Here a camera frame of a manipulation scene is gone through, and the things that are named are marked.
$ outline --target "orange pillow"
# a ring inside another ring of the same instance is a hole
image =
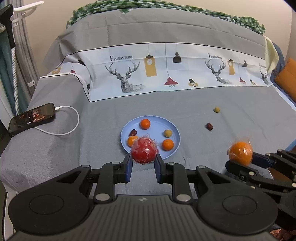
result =
[[[296,101],[296,61],[288,59],[287,64],[275,78],[275,82]]]

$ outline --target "yellow cloth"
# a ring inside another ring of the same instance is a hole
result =
[[[296,61],[289,58],[285,67],[275,78],[275,82],[296,101]]]
[[[279,55],[272,43],[272,41],[265,37],[265,62],[266,62],[266,70],[267,73],[271,73],[275,68],[279,61]]]

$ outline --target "white hanger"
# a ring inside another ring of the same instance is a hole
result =
[[[13,16],[15,13],[22,13],[18,18],[12,20],[12,27],[14,28],[17,26],[17,22],[24,19],[25,17],[31,15],[33,12],[35,12],[36,8],[40,5],[42,5],[44,1],[39,1],[35,3],[31,3],[22,7],[16,7],[13,9],[13,15],[11,16],[11,20],[13,19]],[[0,33],[5,30],[4,26],[0,26]]]

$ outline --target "small yellow fruit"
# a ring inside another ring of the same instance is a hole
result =
[[[215,111],[216,113],[219,113],[219,112],[220,112],[219,107],[215,107],[214,111]]]
[[[171,130],[165,130],[164,135],[165,135],[165,137],[170,137],[172,135],[172,131]]]

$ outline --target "pendant lamp print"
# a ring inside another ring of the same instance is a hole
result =
[[[82,60],[80,60],[80,59],[78,60],[78,63],[86,66],[85,63]]]
[[[242,66],[246,68],[248,66],[247,62],[244,61],[244,64]]]
[[[246,81],[244,81],[241,77],[239,78],[239,82],[243,83],[244,85],[246,84]]]
[[[198,83],[195,83],[193,79],[189,79],[189,86],[198,87]]]
[[[167,55],[166,55],[166,44],[165,44],[165,65],[166,65],[166,69],[167,69],[167,73],[168,73],[168,59],[167,59]],[[165,85],[168,85],[171,88],[174,88],[175,85],[177,85],[178,83],[176,81],[173,81],[173,79],[170,77],[169,73],[168,73],[168,79],[167,82],[165,82]]]
[[[55,70],[52,71],[52,74],[59,74],[59,72],[61,71],[62,67],[59,66],[57,67]]]
[[[251,82],[252,85],[256,85],[256,83],[254,83],[251,79],[250,79],[250,82]]]
[[[75,71],[73,70],[73,63],[71,63],[71,66],[72,67],[71,67],[71,71],[70,72],[73,73],[73,74],[76,74]]]
[[[144,59],[145,63],[145,71],[146,71],[146,76],[151,77],[151,76],[156,76],[156,67],[155,67],[155,58],[150,55],[149,51],[149,44],[148,45],[148,56]]]
[[[233,67],[233,60],[230,58],[228,60],[228,65],[229,65],[229,75],[234,75],[234,67]]]
[[[173,63],[181,63],[181,57],[179,56],[179,53],[177,52],[177,44],[176,44],[176,53],[175,53],[175,57],[173,58]]]

